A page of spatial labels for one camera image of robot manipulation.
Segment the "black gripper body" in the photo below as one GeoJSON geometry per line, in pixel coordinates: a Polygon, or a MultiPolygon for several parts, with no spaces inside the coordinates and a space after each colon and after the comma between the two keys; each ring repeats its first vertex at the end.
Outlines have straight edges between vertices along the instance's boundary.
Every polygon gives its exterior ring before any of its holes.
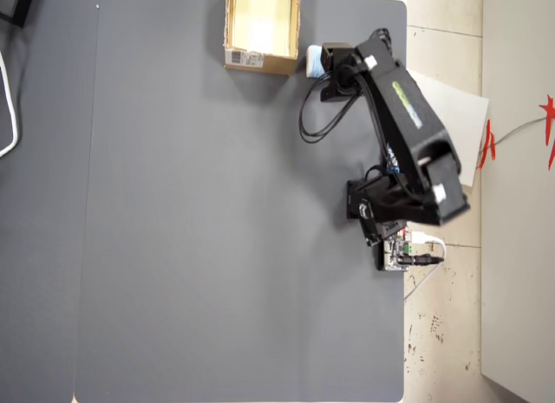
{"type": "Polygon", "coordinates": [[[333,44],[333,71],[324,72],[326,85],[320,93],[321,102],[347,101],[360,96],[361,90],[355,79],[359,57],[355,49],[347,43],[333,44]]]}

